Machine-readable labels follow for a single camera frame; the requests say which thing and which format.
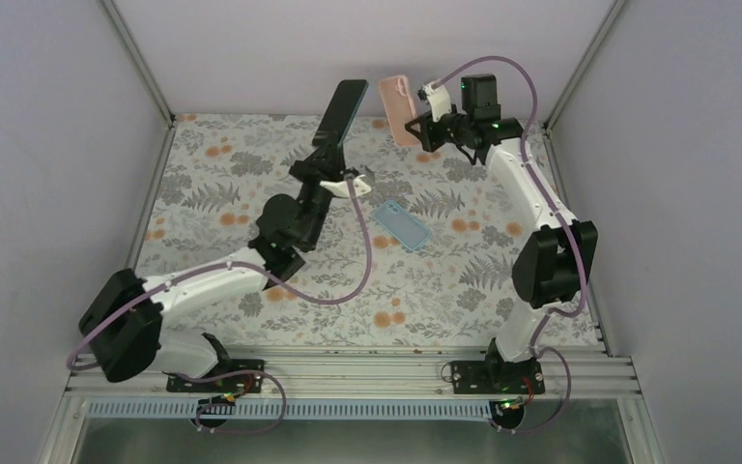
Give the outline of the pink phone case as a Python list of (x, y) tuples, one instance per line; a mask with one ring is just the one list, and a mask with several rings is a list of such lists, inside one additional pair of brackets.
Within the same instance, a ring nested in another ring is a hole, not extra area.
[(406, 124), (416, 117), (408, 78), (403, 74), (386, 77), (378, 82), (378, 91), (393, 141), (402, 147), (419, 145), (418, 138), (406, 130)]

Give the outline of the phone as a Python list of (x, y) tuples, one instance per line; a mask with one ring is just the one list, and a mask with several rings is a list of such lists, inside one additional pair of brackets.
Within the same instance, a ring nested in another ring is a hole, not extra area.
[(341, 80), (312, 139), (315, 148), (342, 145), (368, 88), (365, 79)]

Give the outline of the light blue phone case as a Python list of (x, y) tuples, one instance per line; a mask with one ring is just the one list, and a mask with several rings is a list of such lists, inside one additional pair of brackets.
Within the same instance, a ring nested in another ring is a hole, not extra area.
[(372, 218), (408, 251), (420, 249), (430, 239), (430, 230), (394, 200), (377, 207)]

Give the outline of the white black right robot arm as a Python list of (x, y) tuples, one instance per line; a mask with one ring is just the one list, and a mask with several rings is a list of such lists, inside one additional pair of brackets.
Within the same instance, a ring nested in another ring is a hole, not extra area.
[(530, 374), (550, 318), (576, 318), (585, 310), (598, 231), (592, 222), (577, 219), (542, 175), (527, 144), (527, 127), (502, 116), (494, 75), (464, 76), (460, 106), (440, 80), (425, 84), (417, 95), (429, 109), (405, 130), (427, 151), (449, 144), (471, 164), (485, 166), (531, 227), (511, 272), (526, 305), (512, 310), (480, 368), (492, 391), (508, 393)]

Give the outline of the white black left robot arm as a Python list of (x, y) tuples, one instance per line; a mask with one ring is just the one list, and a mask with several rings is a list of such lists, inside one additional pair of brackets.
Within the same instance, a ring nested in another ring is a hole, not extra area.
[(225, 298), (273, 287), (317, 304), (319, 299), (289, 281), (303, 267), (303, 254), (315, 248), (332, 200), (356, 204), (375, 183), (368, 167), (346, 167), (343, 150), (335, 145), (295, 161), (289, 173), (300, 182), (300, 192), (272, 196), (255, 221), (257, 236), (245, 247), (182, 272), (140, 277), (126, 268), (114, 273), (78, 323), (83, 339), (69, 355), (68, 368), (97, 368), (110, 383), (155, 369), (192, 378), (208, 392), (222, 389), (231, 367), (220, 342), (207, 333), (167, 331), (165, 323)]

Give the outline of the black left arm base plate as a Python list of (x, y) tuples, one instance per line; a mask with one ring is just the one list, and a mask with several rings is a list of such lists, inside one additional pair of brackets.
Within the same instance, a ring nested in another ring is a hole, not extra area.
[(260, 359), (231, 359), (220, 362), (199, 381), (169, 374), (168, 392), (197, 392), (213, 394), (259, 393), (265, 361)]

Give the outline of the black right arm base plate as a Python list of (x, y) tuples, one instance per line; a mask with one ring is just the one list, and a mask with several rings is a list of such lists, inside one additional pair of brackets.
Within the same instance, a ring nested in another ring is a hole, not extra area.
[(536, 359), (493, 365), (485, 361), (450, 363), (455, 394), (543, 394), (546, 392), (541, 364)]

